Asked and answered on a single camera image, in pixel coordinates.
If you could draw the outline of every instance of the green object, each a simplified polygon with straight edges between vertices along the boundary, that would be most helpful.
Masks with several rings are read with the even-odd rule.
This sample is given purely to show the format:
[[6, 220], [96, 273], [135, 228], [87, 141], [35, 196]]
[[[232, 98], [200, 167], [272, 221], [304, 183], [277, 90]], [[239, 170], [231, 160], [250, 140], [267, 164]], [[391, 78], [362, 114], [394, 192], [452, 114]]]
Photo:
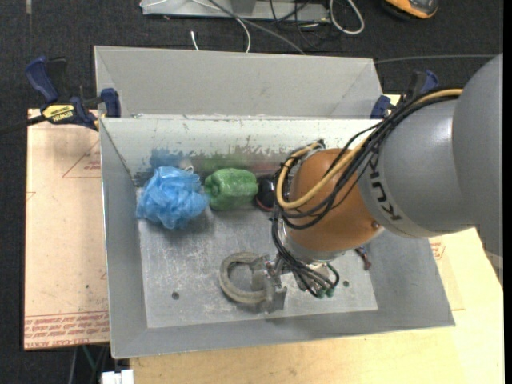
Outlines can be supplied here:
[[206, 178], [205, 192], [210, 196], [211, 209], [232, 210], [252, 201], [258, 182], [248, 170], [225, 168]]

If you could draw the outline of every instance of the blue mesh sponge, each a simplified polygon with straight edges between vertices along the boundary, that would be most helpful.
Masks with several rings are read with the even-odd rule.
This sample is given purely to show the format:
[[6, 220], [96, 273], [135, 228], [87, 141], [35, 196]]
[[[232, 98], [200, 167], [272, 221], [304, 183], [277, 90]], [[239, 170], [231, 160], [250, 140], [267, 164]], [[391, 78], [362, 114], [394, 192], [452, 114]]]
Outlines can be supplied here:
[[208, 196], [200, 192], [198, 175], [161, 166], [144, 186], [137, 204], [137, 218], [161, 223], [167, 229], [183, 229], [208, 206]]

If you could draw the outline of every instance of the gray metal tray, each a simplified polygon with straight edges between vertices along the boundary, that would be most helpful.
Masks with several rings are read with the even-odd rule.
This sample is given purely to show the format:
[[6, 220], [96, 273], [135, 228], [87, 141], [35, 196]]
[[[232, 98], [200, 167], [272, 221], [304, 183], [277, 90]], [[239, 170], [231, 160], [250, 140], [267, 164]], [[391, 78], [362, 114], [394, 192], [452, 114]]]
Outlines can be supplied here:
[[105, 243], [112, 355], [128, 358], [268, 345], [454, 324], [428, 241], [383, 232], [364, 271], [349, 251], [334, 261], [342, 283], [313, 299], [290, 275], [284, 310], [253, 313], [218, 283], [220, 262], [248, 250], [274, 254], [265, 213], [206, 210], [185, 230], [137, 220], [141, 186], [155, 167], [186, 159], [204, 178], [230, 164], [273, 172], [293, 148], [343, 144], [370, 121], [335, 118], [145, 116], [101, 124]]

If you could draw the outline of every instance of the yellow cable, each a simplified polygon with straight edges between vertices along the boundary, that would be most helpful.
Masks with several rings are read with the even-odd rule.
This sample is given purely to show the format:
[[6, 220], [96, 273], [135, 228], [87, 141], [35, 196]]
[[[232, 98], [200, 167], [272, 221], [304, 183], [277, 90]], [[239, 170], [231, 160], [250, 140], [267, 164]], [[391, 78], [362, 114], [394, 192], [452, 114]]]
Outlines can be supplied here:
[[[412, 106], [421, 104], [422, 102], [434, 99], [434, 98], [440, 98], [440, 97], [451, 97], [451, 96], [459, 96], [462, 93], [462, 89], [454, 88], [454, 89], [448, 89], [448, 90], [441, 90], [437, 91], [435, 93], [426, 95], [425, 97], [420, 98], [419, 100], [415, 101]], [[309, 200], [312, 199], [313, 196], [317, 194], [317, 192], [320, 191], [320, 189], [328, 183], [341, 169], [343, 169], [345, 166], [347, 166], [352, 160], [354, 159], [357, 152], [365, 145], [366, 139], [361, 141], [355, 148], [348, 151], [348, 154], [342, 158], [338, 163], [333, 167], [333, 169], [313, 188], [311, 188], [307, 194], [300, 197], [299, 199], [292, 201], [292, 202], [286, 202], [284, 200], [284, 197], [282, 196], [282, 184], [284, 183], [285, 176], [288, 174], [291, 168], [291, 163], [294, 159], [299, 158], [303, 156], [304, 154], [307, 154], [310, 150], [316, 147], [318, 145], [317, 142], [312, 143], [310, 146], [307, 146], [305, 148], [302, 148], [301, 150], [298, 150], [297, 152], [293, 153], [290, 158], [285, 162], [281, 169], [281, 173], [278, 177], [278, 184], [276, 189], [276, 199], [278, 200], [278, 204], [281, 208], [284, 210], [289, 209], [295, 209], [298, 208], [305, 203], [308, 203]]]
[[305, 194], [304, 196], [300, 197], [299, 199], [297, 199], [293, 202], [286, 202], [284, 200], [284, 197], [282, 196], [282, 184], [284, 183], [284, 179], [285, 179], [287, 172], [290, 170], [290, 164], [292, 163], [294, 158], [303, 156], [304, 154], [309, 152], [310, 149], [304, 148], [304, 149], [299, 150], [299, 151], [295, 152], [294, 154], [292, 154], [292, 156], [285, 162], [285, 164], [281, 170], [281, 173], [279, 175], [279, 178], [278, 178], [278, 185], [277, 185], [277, 189], [276, 189], [276, 199], [278, 200], [278, 204], [280, 205], [280, 207], [282, 207], [285, 210], [294, 209], [294, 208], [298, 208], [298, 207], [304, 205], [305, 203], [307, 203], [309, 200], [312, 199], [313, 196], [316, 195], [317, 192], [320, 191], [320, 189], [326, 183], [328, 183], [328, 181], [330, 181], [342, 168], [347, 166], [354, 159], [356, 153], [364, 146], [364, 144], [365, 144], [365, 141], [361, 141], [355, 148], [353, 148], [352, 150], [349, 150], [348, 154], [344, 158], [342, 158], [340, 161], [338, 161], [338, 163], [336, 165], [334, 165], [333, 169], [324, 178], [322, 178], [322, 180], [319, 183], [317, 183], [315, 186], [313, 186], [313, 188], [311, 188], [307, 192], [307, 194]]

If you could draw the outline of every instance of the curved gray object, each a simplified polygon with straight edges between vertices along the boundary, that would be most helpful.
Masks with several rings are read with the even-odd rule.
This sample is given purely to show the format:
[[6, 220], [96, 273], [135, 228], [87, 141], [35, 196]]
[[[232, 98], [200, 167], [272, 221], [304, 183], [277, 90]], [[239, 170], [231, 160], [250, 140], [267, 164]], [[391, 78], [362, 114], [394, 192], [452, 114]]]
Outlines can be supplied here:
[[429, 237], [476, 226], [502, 257], [502, 54], [457, 101], [427, 106], [373, 149], [359, 182], [385, 228]]
[[451, 101], [417, 111], [374, 149], [359, 189], [385, 228], [420, 238], [472, 226], [452, 152], [454, 108]]
[[467, 83], [454, 114], [458, 182], [486, 250], [503, 256], [503, 54]]

